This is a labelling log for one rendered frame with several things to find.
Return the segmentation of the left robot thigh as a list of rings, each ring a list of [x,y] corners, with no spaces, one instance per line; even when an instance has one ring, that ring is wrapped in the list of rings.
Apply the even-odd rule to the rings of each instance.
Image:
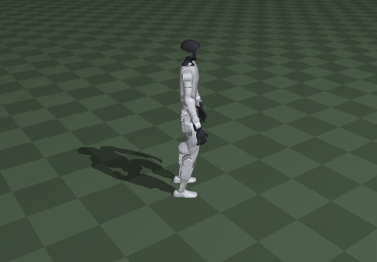
[[[187,135],[187,133],[186,133],[186,135]],[[178,149],[182,153],[187,153],[188,152],[187,140],[186,141],[182,141],[181,143],[179,143]]]

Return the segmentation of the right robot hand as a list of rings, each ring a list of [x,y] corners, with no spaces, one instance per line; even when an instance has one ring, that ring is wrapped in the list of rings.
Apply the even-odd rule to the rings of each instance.
[[[204,142],[206,142],[206,137],[208,137],[208,134],[202,130],[202,126],[199,129],[196,129],[195,125],[193,125],[194,130],[197,132],[196,133],[196,138],[197,138],[197,145],[202,145]],[[202,140],[201,140],[202,139]],[[200,142],[199,142],[200,140]],[[203,142],[203,143],[202,143]]]

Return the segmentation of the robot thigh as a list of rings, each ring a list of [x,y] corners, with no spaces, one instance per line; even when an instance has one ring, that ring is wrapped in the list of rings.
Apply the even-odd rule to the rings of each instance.
[[[185,154],[182,157],[182,163],[185,158],[191,158],[193,164],[197,158],[199,153],[199,146],[197,145],[197,138],[196,138],[196,131],[194,130],[193,124],[190,121],[190,117],[185,117],[183,122],[181,123],[183,133],[187,133],[187,147],[189,154]],[[200,142],[200,140],[199,140]]]
[[[186,135],[187,135],[187,133],[186,133]],[[181,143],[179,143],[178,149],[182,153],[187,153],[188,152],[187,140],[186,141],[182,141]]]

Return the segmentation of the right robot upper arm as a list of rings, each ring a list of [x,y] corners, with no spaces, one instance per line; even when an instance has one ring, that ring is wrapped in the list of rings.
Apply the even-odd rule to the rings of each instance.
[[[187,106],[187,101],[189,99],[192,99],[191,93],[192,93],[193,73],[191,72],[191,70],[184,70],[182,74],[182,82],[183,82],[184,104]]]

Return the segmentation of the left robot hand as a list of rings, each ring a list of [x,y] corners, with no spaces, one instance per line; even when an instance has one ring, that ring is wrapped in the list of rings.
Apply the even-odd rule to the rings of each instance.
[[[196,108],[198,108],[199,119],[201,118],[200,122],[202,120],[203,121],[201,123],[206,122],[207,114],[206,114],[205,110],[203,109],[203,104],[202,104],[201,101],[199,102],[199,107],[196,106]]]

